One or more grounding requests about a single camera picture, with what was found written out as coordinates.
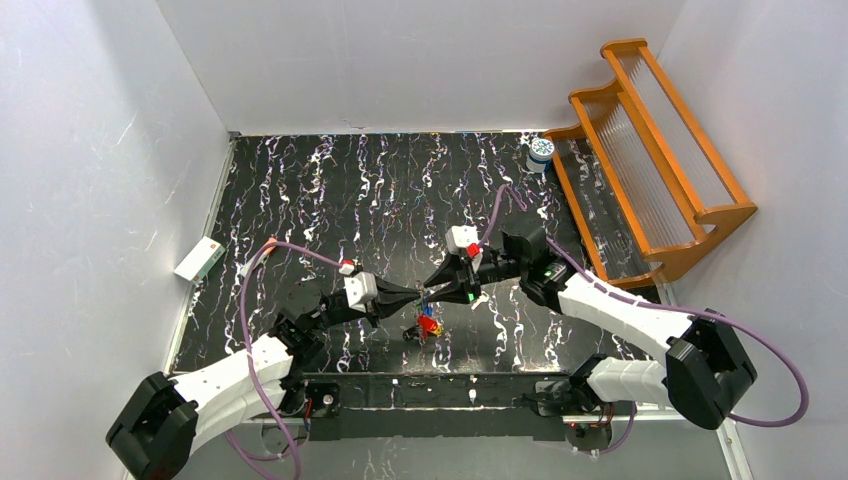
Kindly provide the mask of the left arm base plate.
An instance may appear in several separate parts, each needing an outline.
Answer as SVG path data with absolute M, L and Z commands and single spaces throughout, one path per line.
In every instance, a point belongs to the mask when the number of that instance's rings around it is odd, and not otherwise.
M 288 417 L 335 418 L 339 414 L 340 400 L 338 383 L 307 380 L 285 392 L 279 411 Z

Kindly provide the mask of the keyring with coloured tags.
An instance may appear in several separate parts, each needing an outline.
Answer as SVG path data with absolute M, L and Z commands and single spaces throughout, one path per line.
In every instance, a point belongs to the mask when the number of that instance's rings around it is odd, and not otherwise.
M 419 308 L 416 323 L 403 332 L 406 342 L 419 341 L 425 343 L 429 338 L 438 338 L 444 333 L 443 325 L 434 317 L 434 307 L 429 303 L 429 292 L 420 290 L 416 306 Z

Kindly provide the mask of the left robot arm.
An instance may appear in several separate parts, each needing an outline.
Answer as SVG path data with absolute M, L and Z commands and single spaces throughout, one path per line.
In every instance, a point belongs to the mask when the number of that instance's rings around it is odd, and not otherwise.
M 143 379 L 105 442 L 134 478 L 171 479 L 211 439 L 297 397 L 304 368 L 324 347 L 324 331 L 361 319 L 378 326 L 419 298 L 368 272 L 345 278 L 333 293 L 297 282 L 274 324 L 249 348 L 188 374 L 157 371 Z

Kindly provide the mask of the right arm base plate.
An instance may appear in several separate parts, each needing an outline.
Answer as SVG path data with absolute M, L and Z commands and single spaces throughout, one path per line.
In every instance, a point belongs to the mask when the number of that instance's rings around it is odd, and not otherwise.
M 630 403 L 603 401 L 587 385 L 574 387 L 567 380 L 538 381 L 514 404 L 528 407 L 541 417 L 588 416 L 590 423 L 610 423 L 633 413 Z

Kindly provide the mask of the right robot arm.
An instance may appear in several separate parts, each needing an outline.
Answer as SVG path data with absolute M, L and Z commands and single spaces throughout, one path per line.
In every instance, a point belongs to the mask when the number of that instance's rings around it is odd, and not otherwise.
M 587 321 L 647 354 L 620 360 L 595 354 L 533 400 L 548 410 L 589 412 L 621 401 L 671 406 L 715 430 L 757 378 L 733 328 L 715 312 L 685 313 L 616 288 L 580 268 L 542 229 L 504 232 L 499 249 L 479 243 L 473 227 L 451 228 L 448 252 L 425 280 L 429 303 L 471 304 L 484 285 L 516 278 L 534 303 Z

